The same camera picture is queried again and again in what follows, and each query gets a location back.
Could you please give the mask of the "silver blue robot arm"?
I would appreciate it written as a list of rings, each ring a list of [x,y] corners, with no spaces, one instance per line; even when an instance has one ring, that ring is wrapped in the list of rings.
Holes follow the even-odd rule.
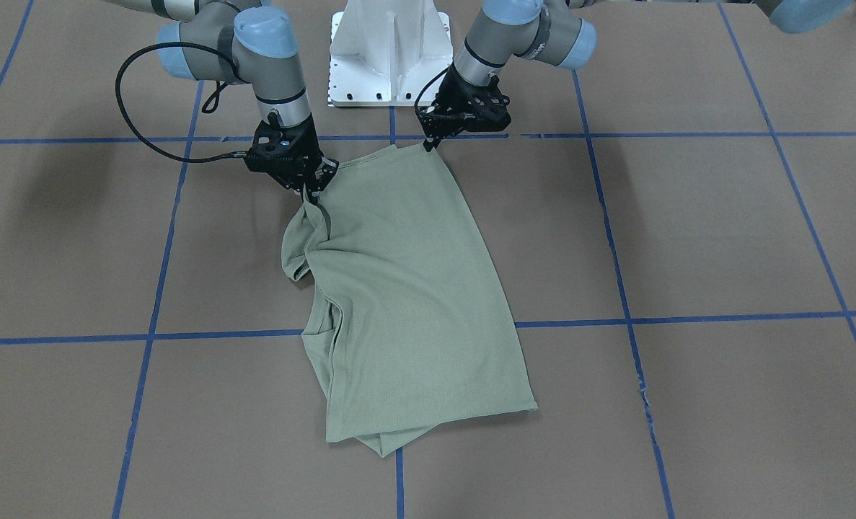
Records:
[[[434,99],[415,99],[423,148],[434,151],[463,132],[501,132],[511,124],[510,99],[499,88],[511,57],[577,70],[598,43],[596,28],[573,9],[593,1],[484,1],[453,63],[428,82]]]
[[[216,82],[203,106],[206,114],[217,108],[224,88],[249,84],[260,110],[252,145],[217,160],[242,160],[250,171],[268,174],[307,203],[318,203],[338,163],[319,147],[298,39],[285,10],[270,1],[121,1],[119,6],[156,14],[167,25],[156,43],[125,59],[115,77],[115,96],[122,95],[125,70],[151,52],[175,78]]]

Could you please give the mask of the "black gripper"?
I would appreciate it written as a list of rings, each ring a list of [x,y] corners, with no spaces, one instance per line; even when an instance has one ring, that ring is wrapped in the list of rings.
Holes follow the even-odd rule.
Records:
[[[311,117],[289,128],[260,122],[245,164],[253,173],[268,174],[276,181],[299,181],[296,194],[312,205],[319,204],[340,167],[339,161],[322,156]]]
[[[463,131],[499,132],[511,124],[510,98],[499,89],[499,79],[476,86],[449,66],[438,87],[435,102],[415,106],[415,117],[424,134],[422,146],[432,152],[444,139]]]

